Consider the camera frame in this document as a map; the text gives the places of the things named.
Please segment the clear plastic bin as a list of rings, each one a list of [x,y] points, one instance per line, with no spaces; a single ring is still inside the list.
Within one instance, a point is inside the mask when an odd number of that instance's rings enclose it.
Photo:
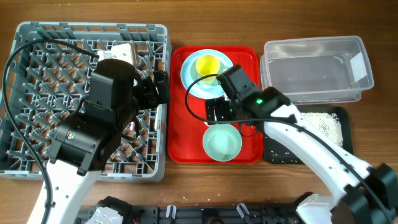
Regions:
[[[260,59],[262,88],[296,105],[355,102],[374,86],[363,40],[356,36],[272,40]]]

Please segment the white plastic fork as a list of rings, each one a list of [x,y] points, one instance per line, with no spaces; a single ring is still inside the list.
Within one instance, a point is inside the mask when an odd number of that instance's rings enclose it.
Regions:
[[[131,131],[135,131],[135,129],[136,129],[136,123],[134,122],[134,121],[131,121],[130,122],[130,128],[129,128]]]

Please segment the rice and food scraps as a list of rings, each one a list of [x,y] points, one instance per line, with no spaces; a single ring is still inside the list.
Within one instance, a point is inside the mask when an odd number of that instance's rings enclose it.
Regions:
[[[335,144],[343,147],[341,123],[336,113],[302,113],[303,117]]]

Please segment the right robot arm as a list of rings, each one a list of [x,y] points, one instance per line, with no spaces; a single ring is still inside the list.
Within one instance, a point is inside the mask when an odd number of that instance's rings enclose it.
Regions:
[[[219,75],[229,99],[229,123],[253,125],[295,154],[326,185],[329,196],[310,194],[295,209],[304,223],[393,223],[397,176],[386,164],[374,168],[311,125],[274,87],[260,90],[240,65]]]

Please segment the grey dishwasher rack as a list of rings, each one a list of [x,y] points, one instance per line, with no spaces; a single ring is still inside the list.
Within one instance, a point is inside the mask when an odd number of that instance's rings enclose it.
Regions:
[[[21,49],[32,40],[39,44]],[[19,54],[10,64],[6,82],[15,123],[1,115],[1,177],[42,178],[32,151],[47,162],[54,127],[89,92],[95,53],[120,44],[136,47],[136,68],[142,77],[170,70],[172,44],[162,24],[23,22],[18,26],[12,47]],[[126,127],[100,180],[158,182],[164,177],[167,107],[161,106],[157,131],[156,108],[138,113],[135,131]]]

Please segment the light blue plate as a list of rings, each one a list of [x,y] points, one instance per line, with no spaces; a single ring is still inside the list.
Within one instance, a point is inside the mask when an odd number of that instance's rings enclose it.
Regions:
[[[194,81],[191,77],[192,65],[193,63],[202,55],[214,55],[219,58],[225,65],[226,70],[233,66],[232,61],[222,52],[212,49],[198,50],[187,57],[183,62],[180,78],[185,89],[187,89]],[[219,98],[224,95],[222,87],[217,83],[214,88],[202,88],[196,83],[189,91],[189,93],[197,98],[201,99],[212,99]]]

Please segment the white plastic spoon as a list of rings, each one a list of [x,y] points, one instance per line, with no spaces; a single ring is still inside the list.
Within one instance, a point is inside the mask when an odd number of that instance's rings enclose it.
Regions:
[[[157,131],[159,127],[159,118],[161,117],[161,112],[162,112],[162,106],[159,105],[156,109],[156,115],[155,115],[155,122],[154,122],[155,131]]]

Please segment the red plastic tray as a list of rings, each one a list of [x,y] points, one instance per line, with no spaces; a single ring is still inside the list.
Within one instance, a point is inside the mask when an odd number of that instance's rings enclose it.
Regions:
[[[186,109],[185,94],[180,71],[183,62],[189,55],[204,49],[217,50],[224,53],[233,64],[242,66],[248,77],[260,85],[259,59],[250,47],[242,46],[184,46],[172,53],[170,69],[171,101],[168,105],[167,151],[175,162],[186,164],[217,164],[204,151],[202,138],[209,128],[204,122],[194,118]],[[204,118],[206,116],[205,100],[191,94],[188,104],[192,111]],[[264,152],[262,134],[243,137],[243,146],[239,155],[227,164],[250,164],[257,162]]]

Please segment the yellow plastic cup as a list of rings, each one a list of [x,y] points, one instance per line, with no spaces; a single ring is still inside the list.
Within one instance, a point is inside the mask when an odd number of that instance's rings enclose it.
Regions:
[[[195,68],[198,73],[198,77],[205,77],[201,82],[204,84],[211,84],[214,82],[215,78],[214,75],[217,74],[220,70],[221,63],[219,59],[214,55],[202,55],[196,61]]]

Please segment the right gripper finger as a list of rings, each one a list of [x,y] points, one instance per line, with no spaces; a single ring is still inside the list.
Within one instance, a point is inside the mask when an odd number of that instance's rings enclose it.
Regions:
[[[218,121],[232,120],[231,110],[228,100],[225,100],[224,98],[216,99],[216,118]]]
[[[207,119],[207,121],[205,122],[206,125],[214,125],[215,124],[215,121],[216,121],[215,106],[216,106],[215,99],[205,100],[205,111],[206,111],[206,119]]]

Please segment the black waste tray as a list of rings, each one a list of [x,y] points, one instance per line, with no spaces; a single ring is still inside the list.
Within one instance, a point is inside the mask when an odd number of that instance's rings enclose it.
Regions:
[[[348,112],[339,106],[298,106],[301,113],[336,113],[340,119],[343,134],[343,149],[354,154],[351,127]],[[303,164],[303,162],[281,143],[271,138],[264,138],[264,160],[270,164]]]

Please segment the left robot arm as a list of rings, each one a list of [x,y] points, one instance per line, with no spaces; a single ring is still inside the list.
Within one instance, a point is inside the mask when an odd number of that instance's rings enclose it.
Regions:
[[[121,145],[123,131],[140,110],[171,99],[163,70],[142,78],[132,64],[114,58],[97,63],[90,78],[84,111],[61,120],[53,134],[43,184],[29,223],[72,223],[87,193],[110,156]]]

